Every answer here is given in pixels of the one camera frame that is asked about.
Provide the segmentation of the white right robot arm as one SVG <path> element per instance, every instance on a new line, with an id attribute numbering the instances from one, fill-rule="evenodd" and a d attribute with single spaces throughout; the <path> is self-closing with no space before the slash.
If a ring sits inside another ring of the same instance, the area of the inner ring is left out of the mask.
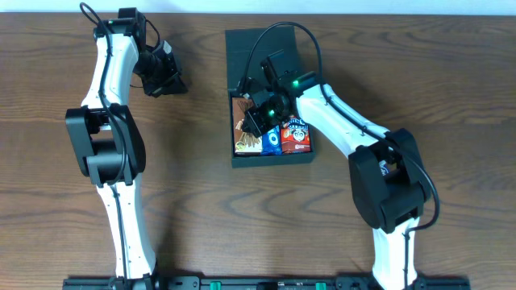
<path id="1" fill-rule="evenodd" d="M 315 72 L 279 69 L 281 51 L 261 63 L 266 85 L 242 76 L 241 97 L 264 96 L 244 114 L 242 129 L 264 135 L 292 115 L 319 130 L 347 158 L 352 199 L 372 228 L 372 275 L 383 289 L 407 289 L 417 279 L 414 233 L 434 191 L 414 136 L 391 131 L 361 116 Z"/>

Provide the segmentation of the red Hello Panda box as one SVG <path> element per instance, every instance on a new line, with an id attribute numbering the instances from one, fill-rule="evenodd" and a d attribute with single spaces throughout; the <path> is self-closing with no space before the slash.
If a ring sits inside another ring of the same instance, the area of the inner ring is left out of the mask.
<path id="1" fill-rule="evenodd" d="M 311 151 L 308 125 L 300 118 L 291 117 L 281 125 L 281 150 L 283 154 Z"/>

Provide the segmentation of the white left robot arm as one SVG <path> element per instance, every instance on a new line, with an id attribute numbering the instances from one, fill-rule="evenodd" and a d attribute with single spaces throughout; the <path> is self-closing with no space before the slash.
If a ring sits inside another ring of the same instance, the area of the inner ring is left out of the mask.
<path id="1" fill-rule="evenodd" d="M 131 79 L 138 76 L 150 97 L 186 93 L 181 66 L 164 39 L 147 43 L 152 25 L 134 7 L 101 19 L 88 4 L 98 54 L 89 91 L 69 109 L 65 125 L 81 173 L 102 199 L 114 242 L 115 274 L 108 278 L 68 278 L 65 289 L 171 289 L 175 283 L 157 270 L 142 206 L 146 167 L 144 140 L 128 106 Z"/>

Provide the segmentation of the blue Eclipse gum pack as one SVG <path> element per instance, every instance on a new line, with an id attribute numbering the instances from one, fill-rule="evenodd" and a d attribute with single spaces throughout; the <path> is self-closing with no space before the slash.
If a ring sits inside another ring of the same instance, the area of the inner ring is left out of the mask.
<path id="1" fill-rule="evenodd" d="M 383 176 L 386 176 L 387 174 L 390 173 L 390 170 L 387 167 L 387 163 L 384 160 L 382 160 L 379 163 L 379 167 L 380 167 L 380 170 L 381 170 L 381 173 L 382 173 Z"/>

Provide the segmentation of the brown Pocky box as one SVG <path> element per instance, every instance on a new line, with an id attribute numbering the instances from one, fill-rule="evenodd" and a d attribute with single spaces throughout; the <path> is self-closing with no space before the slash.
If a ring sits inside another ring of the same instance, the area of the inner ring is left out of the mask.
<path id="1" fill-rule="evenodd" d="M 262 138 L 257 138 L 252 133 L 243 131 L 244 113 L 254 106 L 253 101 L 242 97 L 233 97 L 231 101 L 235 154 L 260 155 L 263 150 Z"/>

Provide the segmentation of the blue Oreo cookie pack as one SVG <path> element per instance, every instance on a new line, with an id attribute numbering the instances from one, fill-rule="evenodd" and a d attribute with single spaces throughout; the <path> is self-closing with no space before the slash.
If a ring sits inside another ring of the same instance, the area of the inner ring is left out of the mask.
<path id="1" fill-rule="evenodd" d="M 279 126 L 275 126 L 262 136 L 261 155 L 281 155 L 281 137 Z"/>

